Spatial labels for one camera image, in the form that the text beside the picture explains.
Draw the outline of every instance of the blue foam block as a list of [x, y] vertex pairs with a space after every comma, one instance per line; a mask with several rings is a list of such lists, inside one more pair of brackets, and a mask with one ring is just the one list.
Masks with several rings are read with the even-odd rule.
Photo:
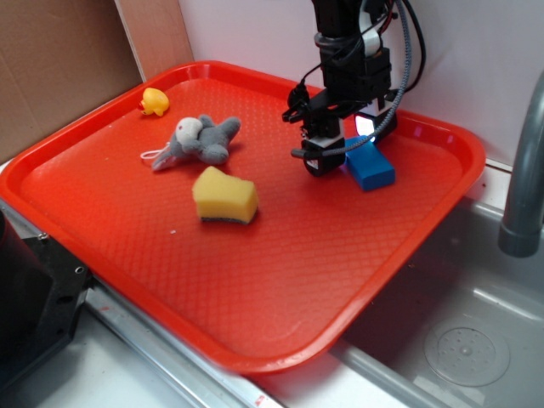
[[[346, 139], [346, 146], [350, 146], [364, 137]], [[394, 183], [394, 167], [372, 142], [365, 143], [357, 149], [347, 152], [346, 165], [364, 191], [378, 189]]]

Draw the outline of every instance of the stainless steel sink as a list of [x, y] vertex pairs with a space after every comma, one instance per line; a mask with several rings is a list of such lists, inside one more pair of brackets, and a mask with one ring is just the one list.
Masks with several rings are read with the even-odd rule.
[[544, 246], [529, 258], [502, 253], [501, 216], [464, 199], [348, 329], [336, 354], [351, 365], [358, 360], [382, 383], [402, 384], [403, 393], [423, 395], [425, 406], [542, 406]]

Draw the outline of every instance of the plastic tray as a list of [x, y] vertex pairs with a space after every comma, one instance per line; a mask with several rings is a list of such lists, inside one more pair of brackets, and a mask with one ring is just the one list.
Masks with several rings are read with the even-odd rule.
[[[395, 184], [364, 192], [343, 167], [314, 178], [290, 155], [298, 126], [281, 121], [293, 85], [218, 62], [174, 68], [16, 157], [0, 195], [209, 359], [284, 370], [332, 345], [485, 163], [471, 133], [400, 112], [380, 144]], [[146, 87], [168, 95], [165, 116], [138, 110]], [[249, 225], [196, 216], [203, 163], [153, 173], [139, 158], [201, 113], [242, 121], [221, 169], [255, 182]]]

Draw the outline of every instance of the gray faucet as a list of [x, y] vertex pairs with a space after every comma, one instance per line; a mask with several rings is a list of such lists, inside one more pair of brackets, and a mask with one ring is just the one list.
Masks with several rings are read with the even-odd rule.
[[499, 247], [518, 258], [538, 249], [544, 219], [544, 72], [530, 101], [513, 164]]

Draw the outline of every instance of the white wall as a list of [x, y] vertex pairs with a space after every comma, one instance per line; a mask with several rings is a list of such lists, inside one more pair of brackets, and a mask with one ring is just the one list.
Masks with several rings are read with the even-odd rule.
[[[311, 0], [179, 0], [196, 60], [298, 80], [319, 62]], [[401, 107], [470, 129], [489, 158], [512, 164], [544, 70], [542, 0], [411, 0], [427, 42], [420, 85]], [[400, 22], [388, 31], [400, 77]], [[313, 75], [310, 83], [321, 84]]]

